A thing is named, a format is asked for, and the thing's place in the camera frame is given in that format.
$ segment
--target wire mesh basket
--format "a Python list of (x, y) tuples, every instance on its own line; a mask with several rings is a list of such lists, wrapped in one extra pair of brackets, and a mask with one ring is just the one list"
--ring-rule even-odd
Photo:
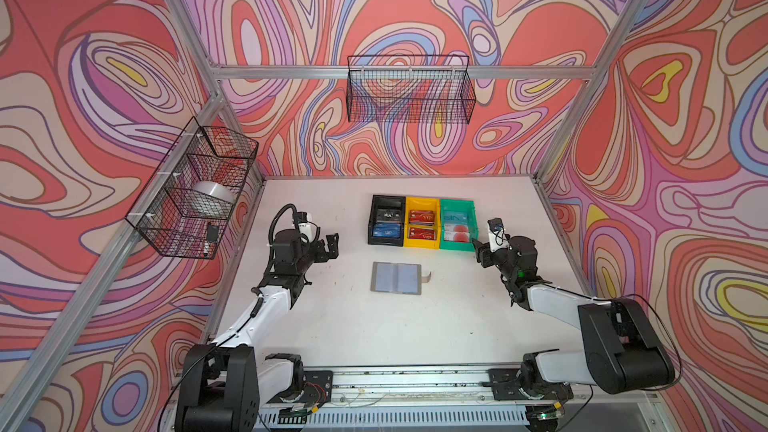
[(226, 127), (195, 124), (194, 136), (158, 195), (146, 211), (130, 213), (126, 220), (160, 255), (213, 259), (259, 144)]
[(350, 122), (469, 123), (475, 89), (469, 56), (353, 55), (347, 58)]

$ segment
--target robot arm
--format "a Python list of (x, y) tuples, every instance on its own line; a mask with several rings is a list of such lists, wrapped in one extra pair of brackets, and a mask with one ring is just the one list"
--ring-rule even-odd
[[(285, 211), (293, 212), (293, 228), (274, 234)], [(299, 298), (307, 269), (339, 256), (339, 234), (327, 235), (328, 249), (319, 239), (320, 227), (311, 215), (285, 205), (275, 216), (267, 234), (270, 257), (256, 294), (237, 320), (214, 340), (195, 345), (184, 360), (180, 381), (175, 429), (250, 431), (257, 415), (276, 395), (301, 402), (306, 380), (301, 357), (273, 354), (256, 367), (256, 352), (272, 328)], [(225, 381), (216, 381), (221, 372)]]
[(609, 394), (666, 385), (674, 367), (639, 303), (598, 299), (551, 285), (538, 275), (533, 240), (510, 237), (501, 219), (488, 221), (488, 242), (473, 241), (475, 258), (494, 265), (513, 304), (581, 330), (584, 351), (526, 354), (523, 388), (538, 382), (597, 385)]

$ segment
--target white table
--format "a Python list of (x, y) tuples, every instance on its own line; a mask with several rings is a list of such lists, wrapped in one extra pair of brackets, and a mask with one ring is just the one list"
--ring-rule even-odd
[[(536, 241), (539, 274), (580, 291), (558, 237), (527, 177), (398, 179), (272, 179), (245, 247), (219, 332), (253, 299), (267, 260), (266, 234), (286, 203), (312, 214), (321, 235), (339, 233), (336, 260), (314, 264), (290, 313), (265, 342), (265, 354), (301, 354), (307, 367), (408, 364), (497, 364), (536, 350), (581, 349), (569, 325), (515, 305), (496, 268), (483, 269), (469, 252), (366, 243), (373, 194), (475, 201), (478, 225), (501, 217), (507, 233)], [(290, 227), (290, 213), (277, 230)], [(374, 293), (373, 262), (421, 264), (432, 272), (421, 295)]]

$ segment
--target plastic storage bin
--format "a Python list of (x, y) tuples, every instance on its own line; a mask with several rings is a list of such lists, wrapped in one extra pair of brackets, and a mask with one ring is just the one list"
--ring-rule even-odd
[[(418, 226), (435, 230), (435, 240), (428, 239), (409, 239), (408, 228), (410, 227), (410, 212), (412, 210), (431, 210), (435, 213), (435, 226)], [(428, 197), (406, 197), (406, 233), (403, 245), (406, 247), (422, 247), (424, 249), (440, 249), (440, 199), (430, 199)]]
[[(374, 237), (373, 226), (376, 225), (376, 212), (379, 209), (398, 209), (400, 211), (400, 236)], [(406, 198), (403, 196), (373, 196), (371, 201), (371, 214), (368, 218), (368, 243), (370, 245), (397, 245), (402, 247), (402, 240), (406, 236)]]
[[(466, 214), (467, 227), (469, 229), (469, 242), (460, 243), (446, 240), (446, 225), (455, 222), (454, 213)], [(478, 221), (475, 216), (475, 203), (471, 200), (440, 199), (440, 249), (466, 250), (474, 253), (475, 246), (472, 239), (478, 237)]]

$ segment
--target colorful swirl pattern wall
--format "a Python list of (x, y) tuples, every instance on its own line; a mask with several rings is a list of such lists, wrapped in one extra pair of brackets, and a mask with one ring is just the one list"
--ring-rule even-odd
[(650, 0), (546, 182), (597, 292), (670, 328), (681, 430), (768, 430), (766, 31), (768, 0)]
[[(186, 0), (219, 64), (346, 64), (465, 52), (592, 64), (626, 0)], [(350, 124), (346, 81), (223, 84), (267, 175), (532, 173), (580, 82), (477, 81), (469, 126)]]
[[(163, 0), (0, 0), (0, 393), (207, 99)], [(229, 261), (140, 243), (24, 430), (147, 430)]]

